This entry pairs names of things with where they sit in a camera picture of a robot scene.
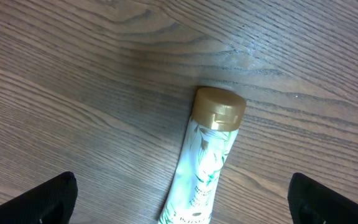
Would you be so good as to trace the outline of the white tube item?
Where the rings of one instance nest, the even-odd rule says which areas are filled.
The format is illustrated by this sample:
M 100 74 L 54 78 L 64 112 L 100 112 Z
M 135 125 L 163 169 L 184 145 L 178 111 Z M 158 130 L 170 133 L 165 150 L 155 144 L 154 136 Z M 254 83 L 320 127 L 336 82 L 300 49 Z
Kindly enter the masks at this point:
M 245 99 L 232 91 L 198 89 L 159 224 L 211 221 L 219 176 L 245 108 Z

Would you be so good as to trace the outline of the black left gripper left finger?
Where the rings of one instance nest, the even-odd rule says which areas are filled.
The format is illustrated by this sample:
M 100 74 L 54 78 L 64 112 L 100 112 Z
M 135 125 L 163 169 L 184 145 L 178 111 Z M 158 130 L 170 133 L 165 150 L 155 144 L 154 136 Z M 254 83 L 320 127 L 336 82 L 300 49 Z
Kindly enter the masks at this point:
M 0 205 L 0 223 L 68 224 L 77 195 L 74 173 L 64 172 Z

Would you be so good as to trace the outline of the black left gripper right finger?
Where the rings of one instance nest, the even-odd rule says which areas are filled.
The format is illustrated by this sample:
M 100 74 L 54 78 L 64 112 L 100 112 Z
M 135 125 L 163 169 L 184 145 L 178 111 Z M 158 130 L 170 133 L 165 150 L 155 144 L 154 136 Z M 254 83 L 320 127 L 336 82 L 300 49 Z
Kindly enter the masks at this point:
M 288 188 L 294 224 L 358 224 L 358 204 L 302 173 Z

